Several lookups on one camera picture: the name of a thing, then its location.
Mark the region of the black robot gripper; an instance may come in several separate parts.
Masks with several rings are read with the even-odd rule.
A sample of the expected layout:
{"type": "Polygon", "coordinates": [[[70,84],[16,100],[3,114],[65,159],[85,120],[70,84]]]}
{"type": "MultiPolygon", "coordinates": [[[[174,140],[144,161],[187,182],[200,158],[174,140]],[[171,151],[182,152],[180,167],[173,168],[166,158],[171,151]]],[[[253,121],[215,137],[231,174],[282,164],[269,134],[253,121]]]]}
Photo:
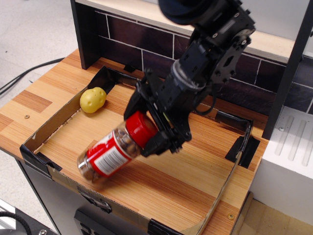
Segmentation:
{"type": "Polygon", "coordinates": [[[135,112],[149,112],[158,132],[148,140],[141,155],[160,155],[166,150],[177,153],[182,144],[191,141],[189,114],[196,109],[206,95],[208,81],[203,76],[183,78],[171,72],[165,80],[151,70],[136,84],[124,112],[127,120],[135,112]]]}

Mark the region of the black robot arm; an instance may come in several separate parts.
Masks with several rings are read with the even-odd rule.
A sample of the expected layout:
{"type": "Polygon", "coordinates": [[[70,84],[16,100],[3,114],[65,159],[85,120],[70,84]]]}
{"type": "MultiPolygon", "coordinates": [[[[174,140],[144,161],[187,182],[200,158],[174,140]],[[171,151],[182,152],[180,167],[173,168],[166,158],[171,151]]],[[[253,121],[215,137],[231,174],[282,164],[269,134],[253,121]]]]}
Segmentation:
{"type": "Polygon", "coordinates": [[[254,21],[238,0],[161,0],[158,4],[166,18],[191,25],[194,31],[166,79],[145,70],[124,113],[128,119],[136,111],[149,112],[158,127],[141,152],[145,157],[178,152],[191,140],[189,114],[235,74],[255,31],[254,21]]]}

